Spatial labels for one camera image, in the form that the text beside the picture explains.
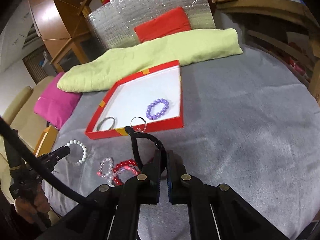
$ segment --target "reflective foil sheet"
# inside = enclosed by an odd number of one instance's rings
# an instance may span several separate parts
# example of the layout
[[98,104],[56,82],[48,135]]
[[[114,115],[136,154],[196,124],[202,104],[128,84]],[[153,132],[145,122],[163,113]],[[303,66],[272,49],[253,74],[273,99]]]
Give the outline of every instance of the reflective foil sheet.
[[133,28],[181,6],[192,29],[215,28],[207,0],[111,0],[88,16],[105,49],[139,44]]

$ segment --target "beige sofa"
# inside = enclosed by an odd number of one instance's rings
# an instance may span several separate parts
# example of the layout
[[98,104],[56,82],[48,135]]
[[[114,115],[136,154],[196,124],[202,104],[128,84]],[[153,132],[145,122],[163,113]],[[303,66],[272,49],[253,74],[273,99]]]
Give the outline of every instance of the beige sofa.
[[[46,120],[33,112],[33,107],[52,79],[52,76],[44,78],[33,89],[25,87],[2,116],[11,128],[18,130],[20,139],[32,152],[47,124]],[[2,137],[0,137],[0,180],[2,192],[7,200],[13,203],[14,200],[9,192],[11,176]],[[52,211],[49,215],[53,222],[57,220],[57,216]]]

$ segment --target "silver bangle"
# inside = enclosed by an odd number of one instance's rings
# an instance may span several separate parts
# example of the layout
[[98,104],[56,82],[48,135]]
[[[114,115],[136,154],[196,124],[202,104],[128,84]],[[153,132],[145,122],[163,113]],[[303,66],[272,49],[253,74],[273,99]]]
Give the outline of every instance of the silver bangle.
[[146,120],[144,120],[144,119],[143,119],[142,117],[140,117],[140,116],[136,116],[136,117],[134,117],[134,118],[131,119],[131,122],[130,122],[131,128],[133,129],[133,127],[132,127],[132,120],[135,119],[135,118],[140,118],[140,119],[142,119],[142,120],[144,121],[144,129],[143,129],[143,131],[141,131],[141,129],[138,128],[138,130],[137,130],[137,131],[135,130],[135,132],[144,132],[144,131],[146,130],[146,128],[147,128],[147,122],[146,122]]
[[109,128],[108,130],[113,129],[113,127],[114,127],[114,125],[115,125],[115,123],[116,123],[116,119],[114,119],[113,117],[106,117],[106,118],[102,119],[102,120],[100,121],[100,123],[98,124],[98,126],[97,126],[97,132],[100,131],[100,128],[101,128],[101,126],[103,125],[103,123],[104,123],[106,120],[109,120],[109,119],[113,119],[113,123],[112,123],[112,125],[110,126],[110,128]]

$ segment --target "red beaded bracelet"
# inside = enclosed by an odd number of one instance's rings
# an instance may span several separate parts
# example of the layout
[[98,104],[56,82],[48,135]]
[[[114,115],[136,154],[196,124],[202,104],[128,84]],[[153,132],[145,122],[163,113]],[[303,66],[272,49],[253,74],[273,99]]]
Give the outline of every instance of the red beaded bracelet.
[[121,181],[121,179],[119,179],[118,174],[120,174],[120,169],[121,168],[125,168],[128,171],[131,171],[135,176],[140,174],[140,171],[137,171],[134,167],[138,167],[137,163],[133,160],[127,160],[124,162],[120,162],[118,163],[115,168],[113,169],[113,172],[116,174],[113,178],[113,181],[115,182],[116,185],[123,185],[123,182]]

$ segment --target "purple beaded bracelet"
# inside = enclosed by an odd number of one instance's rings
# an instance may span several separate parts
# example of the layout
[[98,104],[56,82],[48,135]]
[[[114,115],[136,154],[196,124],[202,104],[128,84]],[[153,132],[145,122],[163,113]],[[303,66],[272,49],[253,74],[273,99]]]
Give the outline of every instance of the purple beaded bracelet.
[[[164,103],[164,108],[162,108],[162,110],[154,115],[151,114],[151,109],[159,104],[159,103]],[[161,115],[164,115],[164,113],[167,111],[167,109],[169,108],[169,102],[163,98],[158,98],[157,100],[153,101],[148,107],[147,107],[147,111],[146,111],[146,116],[149,120],[156,120],[158,119],[158,117],[160,117]]]

